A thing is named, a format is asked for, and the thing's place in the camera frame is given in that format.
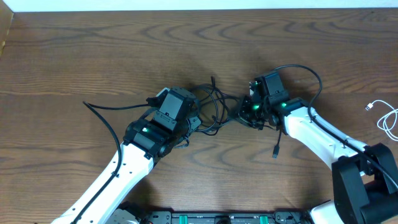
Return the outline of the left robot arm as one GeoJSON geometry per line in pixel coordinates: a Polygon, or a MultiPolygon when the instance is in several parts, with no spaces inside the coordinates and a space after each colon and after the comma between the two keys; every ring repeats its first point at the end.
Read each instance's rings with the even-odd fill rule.
{"type": "Polygon", "coordinates": [[[106,223],[132,188],[201,124],[200,102],[184,88],[164,88],[145,106],[123,139],[114,138],[116,153],[104,171],[54,223],[106,223]]]}

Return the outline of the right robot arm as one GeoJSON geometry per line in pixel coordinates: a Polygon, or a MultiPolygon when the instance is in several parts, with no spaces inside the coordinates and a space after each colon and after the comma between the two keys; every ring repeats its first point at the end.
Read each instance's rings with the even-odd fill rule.
{"type": "Polygon", "coordinates": [[[276,128],[306,145],[332,171],[334,199],[312,208],[312,223],[382,223],[397,216],[397,165],[382,143],[368,146],[328,123],[303,99],[291,99],[277,71],[256,77],[234,119],[276,128]]]}

